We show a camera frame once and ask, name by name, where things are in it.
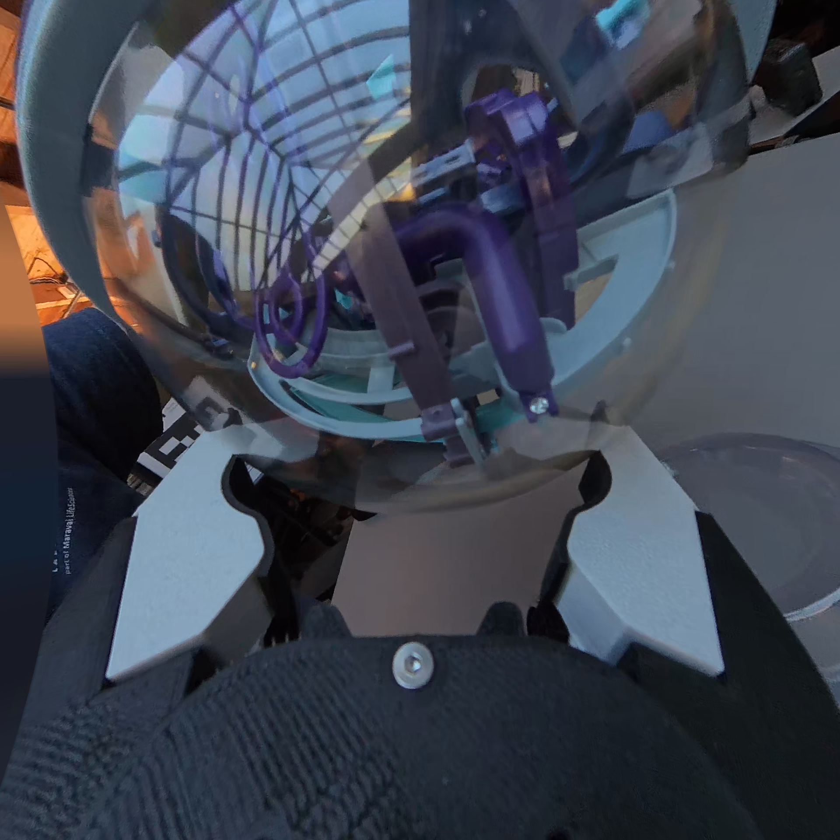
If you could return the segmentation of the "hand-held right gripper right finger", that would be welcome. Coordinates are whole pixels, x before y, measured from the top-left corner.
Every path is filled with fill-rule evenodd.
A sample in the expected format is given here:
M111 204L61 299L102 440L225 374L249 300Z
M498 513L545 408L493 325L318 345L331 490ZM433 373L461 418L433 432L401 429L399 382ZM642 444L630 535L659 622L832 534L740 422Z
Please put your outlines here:
M545 571L540 601L573 647L618 665L639 645L724 670L697 508L631 429L606 429Z

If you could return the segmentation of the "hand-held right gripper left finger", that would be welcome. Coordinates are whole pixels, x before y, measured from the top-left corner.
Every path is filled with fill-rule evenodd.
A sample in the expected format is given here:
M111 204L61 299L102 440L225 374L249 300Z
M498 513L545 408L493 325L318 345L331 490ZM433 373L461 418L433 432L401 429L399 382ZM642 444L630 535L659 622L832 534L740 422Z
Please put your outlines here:
M268 467L294 448L266 429L204 432L140 505L106 679L118 683L189 649L233 663L268 639L299 636L287 575L266 519L236 498L246 461Z

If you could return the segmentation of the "clear plastic maze ball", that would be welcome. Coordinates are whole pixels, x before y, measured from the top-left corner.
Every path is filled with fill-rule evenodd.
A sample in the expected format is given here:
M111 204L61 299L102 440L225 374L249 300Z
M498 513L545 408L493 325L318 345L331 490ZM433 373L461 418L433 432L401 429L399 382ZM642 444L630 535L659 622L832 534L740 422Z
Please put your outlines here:
M611 454L669 368L775 5L24 2L24 180L232 456L483 505Z

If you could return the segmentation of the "clear plastic ball stand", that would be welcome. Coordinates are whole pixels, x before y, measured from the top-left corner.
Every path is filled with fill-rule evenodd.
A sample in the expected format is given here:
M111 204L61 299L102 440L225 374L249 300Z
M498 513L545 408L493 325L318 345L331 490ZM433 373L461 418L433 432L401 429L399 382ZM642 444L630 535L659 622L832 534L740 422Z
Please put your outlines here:
M714 434L664 448L658 457L790 620L838 606L837 447Z

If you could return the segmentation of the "person's dark blue shirt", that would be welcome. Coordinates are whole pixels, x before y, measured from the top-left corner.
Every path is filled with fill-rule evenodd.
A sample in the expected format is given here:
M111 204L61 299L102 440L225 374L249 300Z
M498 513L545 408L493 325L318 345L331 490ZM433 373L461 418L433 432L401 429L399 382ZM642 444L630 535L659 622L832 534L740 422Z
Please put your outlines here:
M43 328L54 392L58 528L47 619L141 504L128 479L162 435L154 378L127 334L95 308Z

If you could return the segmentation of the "black box device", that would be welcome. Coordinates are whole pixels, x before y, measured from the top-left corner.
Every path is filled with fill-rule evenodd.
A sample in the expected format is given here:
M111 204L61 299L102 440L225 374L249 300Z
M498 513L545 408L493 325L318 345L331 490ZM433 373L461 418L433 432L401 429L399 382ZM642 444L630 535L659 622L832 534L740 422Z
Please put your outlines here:
M802 115L823 98L809 47L788 38L769 40L753 83L762 89L770 105L793 117Z

